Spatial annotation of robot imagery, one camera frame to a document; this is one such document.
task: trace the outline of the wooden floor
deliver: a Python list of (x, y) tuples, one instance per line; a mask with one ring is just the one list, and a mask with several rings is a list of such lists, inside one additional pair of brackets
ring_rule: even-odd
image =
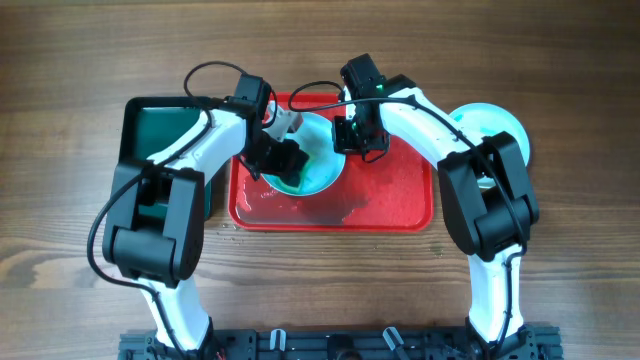
[[(26, 3), (0, 7), (0, 359), (113, 359), (121, 332), (153, 326), (142, 296), (85, 258), (127, 100), (181, 94), (212, 59), (291, 91), (337, 81), (364, 52), (445, 111), (483, 101), (523, 122), (541, 208), (525, 319), (560, 326), (567, 359), (640, 358), (637, 2)], [(194, 89), (224, 96), (236, 77), (203, 71)], [(413, 235), (303, 240), (231, 224), (225, 211), (207, 222), (197, 270), (217, 328), (462, 325), (469, 310), (439, 197)]]

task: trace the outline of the red rectangle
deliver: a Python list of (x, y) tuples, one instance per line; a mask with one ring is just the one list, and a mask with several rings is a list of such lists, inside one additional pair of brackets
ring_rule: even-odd
[[(278, 94), (286, 109), (289, 94)], [(336, 103), (334, 94), (298, 94), (294, 104)], [(316, 112), (333, 121), (344, 107)], [(392, 137), (389, 153), (373, 164), (347, 156), (342, 174), (328, 189), (289, 196), (262, 178), (253, 181), (235, 158), (231, 163), (229, 215), (239, 226), (261, 231), (416, 232), (433, 217), (431, 165), (407, 143)]]

